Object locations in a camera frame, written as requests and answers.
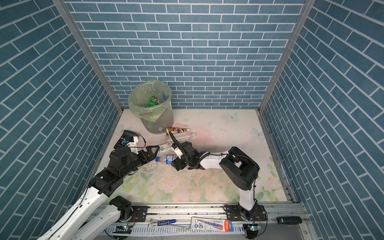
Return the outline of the black remote right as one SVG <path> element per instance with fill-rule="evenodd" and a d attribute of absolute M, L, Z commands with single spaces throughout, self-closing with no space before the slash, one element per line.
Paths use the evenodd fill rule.
<path fill-rule="evenodd" d="M 297 216 L 277 217 L 277 221 L 279 224 L 286 224 L 286 225 L 298 225 L 303 222 L 301 217 L 297 217 Z"/>

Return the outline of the blue marker pen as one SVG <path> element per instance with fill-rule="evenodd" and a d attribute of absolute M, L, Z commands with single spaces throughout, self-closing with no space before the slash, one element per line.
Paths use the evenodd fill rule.
<path fill-rule="evenodd" d="M 176 223 L 175 219 L 171 220 L 162 220 L 162 221 L 151 221 L 149 223 L 149 227 L 160 227 L 160 226 L 167 226 Z"/>

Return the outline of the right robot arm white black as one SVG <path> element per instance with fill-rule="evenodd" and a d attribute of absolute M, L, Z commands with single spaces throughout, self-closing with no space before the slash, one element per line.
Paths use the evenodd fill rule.
<path fill-rule="evenodd" d="M 224 153 L 198 152 L 190 142 L 172 144 L 172 150 L 177 155 L 172 166 L 177 170 L 223 170 L 233 184 L 239 188 L 240 207 L 251 212 L 256 207 L 254 185 L 258 178 L 260 167 L 248 155 L 237 147 L 231 147 Z"/>

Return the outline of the small crushed bottle blue label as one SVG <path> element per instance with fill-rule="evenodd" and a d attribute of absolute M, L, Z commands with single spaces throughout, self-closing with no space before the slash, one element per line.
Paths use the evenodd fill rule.
<path fill-rule="evenodd" d="M 173 160 L 175 160 L 178 156 L 174 154 L 169 155 L 162 155 L 159 157 L 156 157 L 156 162 L 164 165 L 171 165 Z"/>

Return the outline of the clear frosted bottle white cap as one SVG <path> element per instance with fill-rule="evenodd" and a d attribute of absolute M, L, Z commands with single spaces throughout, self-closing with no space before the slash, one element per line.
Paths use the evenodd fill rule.
<path fill-rule="evenodd" d="M 186 141 L 189 141 L 190 139 L 194 138 L 196 136 L 196 133 L 194 132 L 182 132 L 182 133 L 177 133 L 177 134 L 173 134 L 174 138 L 182 143 L 182 142 L 186 142 Z M 171 136 L 169 134 L 166 135 L 166 143 L 172 143 L 173 142 L 173 139 L 171 138 Z"/>

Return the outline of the brown coffee bottle left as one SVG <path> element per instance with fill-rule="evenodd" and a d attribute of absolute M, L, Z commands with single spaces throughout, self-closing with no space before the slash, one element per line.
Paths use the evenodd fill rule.
<path fill-rule="evenodd" d="M 181 128 L 181 127 L 170 127 L 166 129 L 167 133 L 172 133 L 172 134 L 180 134 L 180 133 L 186 133 L 189 132 L 189 128 Z"/>

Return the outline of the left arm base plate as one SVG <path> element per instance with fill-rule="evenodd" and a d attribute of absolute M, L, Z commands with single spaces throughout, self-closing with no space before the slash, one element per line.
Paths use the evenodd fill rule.
<path fill-rule="evenodd" d="M 130 222 L 144 223 L 146 221 L 148 206 L 132 206 L 132 217 Z"/>

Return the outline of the white red toothpaste box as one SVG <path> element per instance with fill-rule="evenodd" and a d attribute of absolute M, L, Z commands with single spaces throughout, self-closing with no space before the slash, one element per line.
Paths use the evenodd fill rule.
<path fill-rule="evenodd" d="M 199 231 L 213 232 L 233 232 L 233 224 L 230 220 L 207 219 L 207 218 L 191 218 L 191 229 Z"/>

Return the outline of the green soda bottle yellow cap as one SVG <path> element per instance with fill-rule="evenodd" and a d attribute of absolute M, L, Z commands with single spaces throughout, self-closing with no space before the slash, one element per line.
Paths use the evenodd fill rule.
<path fill-rule="evenodd" d="M 151 96 L 150 101 L 147 104 L 147 108 L 155 107 L 159 105 L 158 97 Z"/>

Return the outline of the black calculator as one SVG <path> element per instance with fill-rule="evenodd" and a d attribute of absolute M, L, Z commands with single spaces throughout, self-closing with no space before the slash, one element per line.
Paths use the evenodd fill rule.
<path fill-rule="evenodd" d="M 114 145 L 114 149 L 116 150 L 116 149 L 127 147 L 128 142 L 133 140 L 133 136 L 139 137 L 139 134 L 132 132 L 132 131 L 124 130 L 122 136 L 119 138 L 117 143 Z"/>

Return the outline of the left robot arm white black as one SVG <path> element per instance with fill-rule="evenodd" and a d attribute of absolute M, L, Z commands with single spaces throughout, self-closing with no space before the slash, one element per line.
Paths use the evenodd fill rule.
<path fill-rule="evenodd" d="M 132 203 L 121 196 L 115 197 L 91 221 L 87 219 L 123 184 L 127 175 L 155 160 L 159 150 L 159 146 L 147 146 L 137 153 L 133 147 L 113 150 L 108 166 L 90 180 L 83 195 L 40 239 L 93 240 L 117 220 L 129 221 L 134 216 Z"/>

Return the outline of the mesh bin with green bag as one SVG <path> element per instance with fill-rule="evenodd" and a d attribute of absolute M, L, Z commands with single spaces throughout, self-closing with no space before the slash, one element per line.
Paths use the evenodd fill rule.
<path fill-rule="evenodd" d="M 164 82 L 148 80 L 135 87 L 128 97 L 130 111 L 152 134 L 161 134 L 173 126 L 172 90 Z"/>

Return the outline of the white tea bottle green label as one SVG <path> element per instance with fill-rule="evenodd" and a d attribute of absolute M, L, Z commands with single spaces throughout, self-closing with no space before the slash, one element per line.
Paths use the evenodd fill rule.
<path fill-rule="evenodd" d="M 172 150 L 172 143 L 165 143 L 160 146 L 159 153 L 166 153 Z"/>

